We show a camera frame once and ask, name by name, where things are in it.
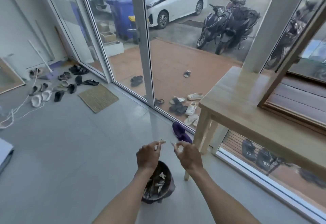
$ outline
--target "white stick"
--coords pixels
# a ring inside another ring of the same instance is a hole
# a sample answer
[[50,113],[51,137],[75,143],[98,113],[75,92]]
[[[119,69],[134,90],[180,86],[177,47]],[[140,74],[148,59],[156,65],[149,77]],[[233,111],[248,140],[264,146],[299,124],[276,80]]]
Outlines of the white stick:
[[41,58],[41,60],[44,62],[44,64],[46,65],[46,67],[49,69],[49,71],[52,73],[52,70],[50,68],[50,66],[47,64],[47,62],[43,59],[42,55],[39,53],[39,51],[35,48],[35,46],[32,44],[32,42],[30,40],[27,40],[31,46],[34,48],[35,52],[39,55],[39,57]]

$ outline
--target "blue wheelie bin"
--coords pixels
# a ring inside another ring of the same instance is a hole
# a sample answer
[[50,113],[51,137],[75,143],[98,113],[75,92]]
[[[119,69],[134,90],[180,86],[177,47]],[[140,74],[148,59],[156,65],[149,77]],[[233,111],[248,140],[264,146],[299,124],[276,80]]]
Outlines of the blue wheelie bin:
[[128,31],[132,28],[129,16],[134,15],[132,0],[107,0],[106,2],[111,8],[117,36],[124,40],[132,39],[133,33]]

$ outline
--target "forearm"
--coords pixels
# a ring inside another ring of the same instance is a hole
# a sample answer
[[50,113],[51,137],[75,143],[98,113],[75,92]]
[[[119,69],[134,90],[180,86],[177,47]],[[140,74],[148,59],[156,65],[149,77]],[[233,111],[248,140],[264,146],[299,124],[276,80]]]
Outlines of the forearm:
[[216,223],[259,223],[243,205],[221,189],[205,169],[190,175],[202,192]]
[[93,221],[93,224],[133,224],[152,172],[137,171],[134,179],[116,195]]

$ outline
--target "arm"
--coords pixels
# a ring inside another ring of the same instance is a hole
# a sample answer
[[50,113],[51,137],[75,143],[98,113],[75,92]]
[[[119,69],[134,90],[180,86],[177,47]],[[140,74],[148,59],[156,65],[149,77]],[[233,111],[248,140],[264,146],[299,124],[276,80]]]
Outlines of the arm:
[[161,144],[152,142],[137,152],[138,170],[134,179],[108,203],[92,224],[135,223],[147,181],[158,164]]
[[[180,145],[183,146],[182,152],[178,149]],[[181,141],[173,146],[181,165],[203,194],[216,223],[259,223],[242,204],[211,179],[203,168],[201,154],[194,145]]]

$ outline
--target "hand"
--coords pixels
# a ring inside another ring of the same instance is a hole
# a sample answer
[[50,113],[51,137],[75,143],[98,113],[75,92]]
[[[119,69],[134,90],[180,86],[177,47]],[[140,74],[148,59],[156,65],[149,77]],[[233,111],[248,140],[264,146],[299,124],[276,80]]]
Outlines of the hand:
[[136,154],[138,170],[149,171],[153,174],[158,164],[158,158],[160,157],[161,153],[161,144],[163,143],[165,143],[165,141],[154,141],[139,149]]
[[[172,145],[174,147],[175,154],[181,162],[181,165],[189,174],[203,169],[202,156],[195,145],[185,141]],[[179,146],[183,147],[182,152],[179,151]]]

